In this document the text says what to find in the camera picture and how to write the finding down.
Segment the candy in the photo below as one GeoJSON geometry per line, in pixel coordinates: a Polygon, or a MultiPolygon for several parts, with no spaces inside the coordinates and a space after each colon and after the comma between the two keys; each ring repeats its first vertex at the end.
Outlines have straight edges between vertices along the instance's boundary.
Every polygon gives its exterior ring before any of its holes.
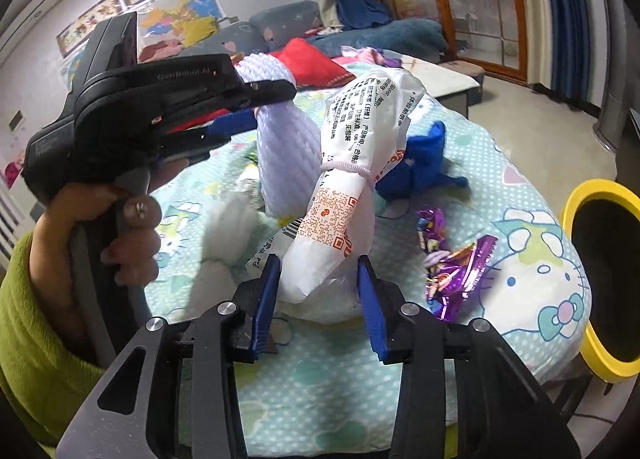
{"type": "Polygon", "coordinates": [[[462,303],[469,299],[488,269],[497,241],[491,235],[483,235],[433,267],[432,280],[442,303],[442,311],[437,315],[439,318],[455,321],[462,303]]]}
{"type": "Polygon", "coordinates": [[[417,213],[420,247],[427,255],[425,296],[434,315],[454,321],[462,303],[476,289],[487,270],[497,239],[484,235],[476,242],[450,253],[446,249],[444,215],[439,208],[417,213]]]}

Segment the green sweater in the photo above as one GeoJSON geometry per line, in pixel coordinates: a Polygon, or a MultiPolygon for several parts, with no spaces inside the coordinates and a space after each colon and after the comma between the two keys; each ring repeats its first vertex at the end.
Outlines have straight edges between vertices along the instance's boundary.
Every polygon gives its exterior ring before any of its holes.
{"type": "Polygon", "coordinates": [[[14,248],[0,287],[0,389],[29,433],[54,456],[103,370],[66,350],[31,291],[31,238],[14,248]]]}

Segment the polka dot pattern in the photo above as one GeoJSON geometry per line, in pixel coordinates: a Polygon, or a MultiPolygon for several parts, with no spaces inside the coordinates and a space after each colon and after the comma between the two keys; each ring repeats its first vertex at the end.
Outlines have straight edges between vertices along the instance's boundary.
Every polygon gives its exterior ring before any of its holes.
{"type": "MultiPolygon", "coordinates": [[[[363,67],[351,67],[362,73],[363,67]]],[[[299,92],[296,105],[321,124],[324,100],[336,90],[299,92]]],[[[446,158],[450,175],[469,179],[470,192],[435,189],[414,198],[409,214],[399,219],[376,218],[376,238],[370,260],[381,279],[396,282],[411,301],[424,305],[422,253],[415,233],[413,212],[424,204],[437,204],[447,219],[449,244],[459,248],[489,233],[498,237],[493,262],[505,257],[510,248],[505,236],[494,226],[507,208],[549,212],[543,198],[528,182],[503,185],[501,178],[508,161],[489,133],[455,112],[425,96],[412,113],[409,135],[425,134],[434,121],[447,126],[446,158]]],[[[211,200],[205,190],[219,183],[220,190],[233,186],[246,166],[255,132],[236,136],[212,153],[212,157],[183,172],[155,197],[163,211],[169,205],[190,201],[202,205],[211,200]]],[[[171,277],[190,279],[196,275],[204,230],[204,215],[190,220],[180,232],[180,248],[161,269],[156,283],[147,288],[147,298],[155,314],[170,316],[188,301],[190,282],[172,288],[171,277]]],[[[247,258],[233,270],[237,280],[245,280],[243,264],[276,230],[262,230],[250,243],[247,258]]],[[[575,249],[566,237],[562,245],[566,257],[578,263],[575,249]]],[[[591,307],[585,295],[585,311],[591,307]]],[[[463,311],[465,323],[481,313],[471,301],[463,311]]],[[[389,447],[398,405],[400,365],[383,365],[372,352],[361,320],[335,327],[286,319],[290,338],[278,345],[277,354],[264,354],[250,375],[242,376],[239,400],[248,453],[258,457],[317,455],[325,451],[366,452],[389,447]]],[[[572,338],[545,342],[539,334],[515,331],[508,343],[540,381],[555,376],[577,354],[582,330],[572,338]]],[[[455,373],[446,363],[447,423],[457,418],[455,373]]]]}

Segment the light blue bedsheet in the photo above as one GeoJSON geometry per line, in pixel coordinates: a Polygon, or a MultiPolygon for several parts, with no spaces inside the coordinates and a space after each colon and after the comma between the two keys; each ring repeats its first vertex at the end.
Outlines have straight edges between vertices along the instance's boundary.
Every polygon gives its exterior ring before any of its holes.
{"type": "MultiPolygon", "coordinates": [[[[356,74],[362,64],[349,67],[356,74]]],[[[295,99],[316,122],[335,90],[300,92],[295,99]]],[[[432,190],[414,198],[399,219],[376,218],[370,260],[378,276],[399,284],[405,297],[424,305],[423,254],[415,211],[424,204],[445,214],[451,248],[485,233],[498,237],[493,269],[461,322],[484,315],[505,335],[536,378],[554,377],[578,352],[591,307],[591,291],[574,247],[549,207],[514,168],[485,129],[425,96],[412,114],[410,135],[447,126],[449,174],[464,175],[470,193],[432,190]]],[[[255,132],[245,133],[158,190],[162,205],[161,273],[146,288],[154,315],[174,319],[188,301],[199,261],[207,204],[233,186],[249,164],[255,132]]],[[[275,227],[254,236],[246,259],[275,227]]],[[[234,270],[242,280],[245,261],[234,270]]],[[[389,447],[401,367],[378,362],[362,320],[323,327],[277,317],[277,354],[238,365],[239,400],[252,456],[366,452],[389,447]]],[[[453,369],[447,369],[447,422],[457,417],[453,369]]]]}

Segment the qr code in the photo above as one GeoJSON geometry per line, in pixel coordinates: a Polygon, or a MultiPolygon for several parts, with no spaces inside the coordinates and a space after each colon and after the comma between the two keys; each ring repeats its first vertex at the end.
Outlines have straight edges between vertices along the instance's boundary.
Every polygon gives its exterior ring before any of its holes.
{"type": "Polygon", "coordinates": [[[298,228],[298,235],[342,250],[351,246],[346,231],[358,200],[347,194],[320,188],[298,228]]]}

